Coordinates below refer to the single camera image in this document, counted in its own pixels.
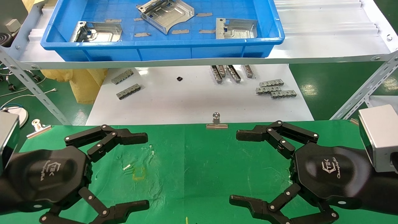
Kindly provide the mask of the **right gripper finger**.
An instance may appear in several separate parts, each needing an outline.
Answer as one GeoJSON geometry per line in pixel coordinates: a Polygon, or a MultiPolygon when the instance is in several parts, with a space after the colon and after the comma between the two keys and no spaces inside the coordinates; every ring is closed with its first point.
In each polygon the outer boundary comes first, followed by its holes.
{"type": "Polygon", "coordinates": [[[319,135],[287,122],[276,121],[268,126],[256,125],[252,130],[239,129],[236,139],[239,141],[268,142],[286,159],[292,159],[295,147],[286,138],[301,144],[317,143],[319,135]]]}

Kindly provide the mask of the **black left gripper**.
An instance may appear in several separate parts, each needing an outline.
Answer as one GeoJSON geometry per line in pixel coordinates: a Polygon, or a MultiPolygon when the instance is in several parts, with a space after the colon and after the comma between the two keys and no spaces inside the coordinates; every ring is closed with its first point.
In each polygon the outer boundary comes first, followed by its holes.
{"type": "Polygon", "coordinates": [[[12,158],[12,208],[35,212],[51,208],[40,218],[42,224],[81,224],[60,217],[84,199],[98,215],[90,224],[122,224],[132,212],[148,210],[148,200],[119,203],[107,208],[87,186],[91,182],[91,162],[80,149],[64,149],[15,154],[12,158]]]}

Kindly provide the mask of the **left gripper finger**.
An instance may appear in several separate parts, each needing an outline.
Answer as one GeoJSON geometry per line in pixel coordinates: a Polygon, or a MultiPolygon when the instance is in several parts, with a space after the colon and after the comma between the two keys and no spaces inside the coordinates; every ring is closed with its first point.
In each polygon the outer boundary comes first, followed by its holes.
{"type": "Polygon", "coordinates": [[[96,143],[87,151],[91,162],[98,162],[117,145],[135,145],[148,142],[147,133],[131,133],[128,129],[115,129],[108,125],[97,126],[65,137],[66,146],[76,148],[96,143]]]}

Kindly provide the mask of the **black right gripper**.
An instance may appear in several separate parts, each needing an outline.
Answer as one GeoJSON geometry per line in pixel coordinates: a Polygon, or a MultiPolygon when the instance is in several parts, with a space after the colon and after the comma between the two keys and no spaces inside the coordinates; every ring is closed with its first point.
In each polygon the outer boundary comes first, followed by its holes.
{"type": "Polygon", "coordinates": [[[369,181],[373,170],[364,149],[303,146],[295,152],[294,160],[298,184],[286,188],[272,202],[230,195],[230,204],[247,208],[254,219],[272,224],[332,224],[339,215],[329,205],[345,209],[372,207],[369,181]],[[282,208],[298,194],[318,206],[320,212],[286,217],[282,208]]]}

